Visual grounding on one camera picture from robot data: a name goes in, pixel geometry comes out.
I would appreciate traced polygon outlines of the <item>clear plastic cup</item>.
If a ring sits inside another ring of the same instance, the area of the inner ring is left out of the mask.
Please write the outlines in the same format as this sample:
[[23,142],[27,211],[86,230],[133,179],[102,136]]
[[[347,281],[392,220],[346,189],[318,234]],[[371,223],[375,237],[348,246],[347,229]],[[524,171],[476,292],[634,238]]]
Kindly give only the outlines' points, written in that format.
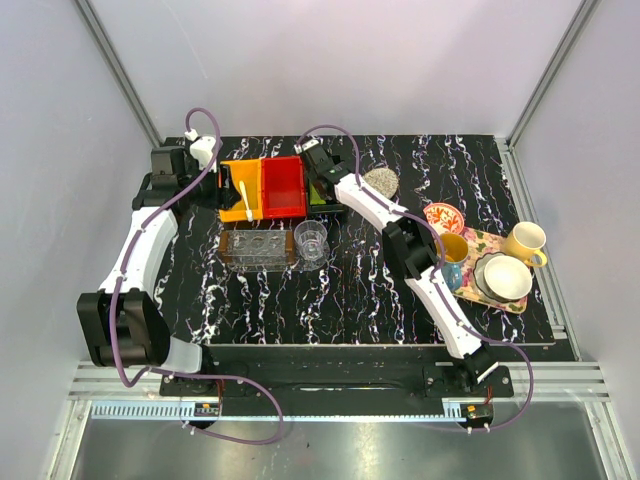
[[297,250],[307,261],[315,261],[323,256],[326,238],[326,228],[316,220],[305,220],[294,229]]

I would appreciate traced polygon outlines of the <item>green toothpaste tube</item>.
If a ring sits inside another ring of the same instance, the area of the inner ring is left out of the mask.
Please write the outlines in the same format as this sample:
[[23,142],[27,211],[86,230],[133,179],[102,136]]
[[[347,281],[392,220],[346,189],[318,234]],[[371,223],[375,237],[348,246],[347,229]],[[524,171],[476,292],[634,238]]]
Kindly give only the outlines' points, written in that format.
[[309,186],[309,204],[313,206],[325,204],[325,200],[320,196],[313,185]]

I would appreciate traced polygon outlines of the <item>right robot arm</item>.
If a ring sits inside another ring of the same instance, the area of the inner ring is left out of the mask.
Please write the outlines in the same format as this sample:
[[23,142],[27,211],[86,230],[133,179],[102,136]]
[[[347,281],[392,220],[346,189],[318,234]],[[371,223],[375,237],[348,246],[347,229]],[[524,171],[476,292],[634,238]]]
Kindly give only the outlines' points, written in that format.
[[297,144],[295,151],[321,197],[351,208],[381,233],[387,268],[419,298],[444,338],[456,364],[456,387],[468,396],[480,394],[498,362],[446,285],[441,272],[444,248],[435,230],[375,191],[353,166],[330,155],[318,141]]

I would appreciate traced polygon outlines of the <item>clear acrylic toothbrush holder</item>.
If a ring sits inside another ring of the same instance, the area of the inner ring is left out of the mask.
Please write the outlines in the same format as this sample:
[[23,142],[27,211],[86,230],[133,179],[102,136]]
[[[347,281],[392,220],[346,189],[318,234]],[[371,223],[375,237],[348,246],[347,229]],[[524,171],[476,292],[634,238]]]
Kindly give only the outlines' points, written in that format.
[[285,267],[296,262],[290,230],[226,230],[220,236],[220,259],[236,267]]

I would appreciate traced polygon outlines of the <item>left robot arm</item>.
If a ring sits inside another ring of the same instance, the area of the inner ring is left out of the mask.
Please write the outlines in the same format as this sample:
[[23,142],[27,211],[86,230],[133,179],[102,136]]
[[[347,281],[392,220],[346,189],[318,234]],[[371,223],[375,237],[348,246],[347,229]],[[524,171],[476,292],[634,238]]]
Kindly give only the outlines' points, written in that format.
[[98,367],[151,367],[182,373],[195,395],[213,390],[215,369],[202,347],[175,338],[153,301],[165,251],[182,215],[193,205],[223,206],[227,167],[214,159],[211,136],[151,152],[151,170],[132,200],[130,229],[119,256],[97,291],[83,293],[77,314],[90,359]]

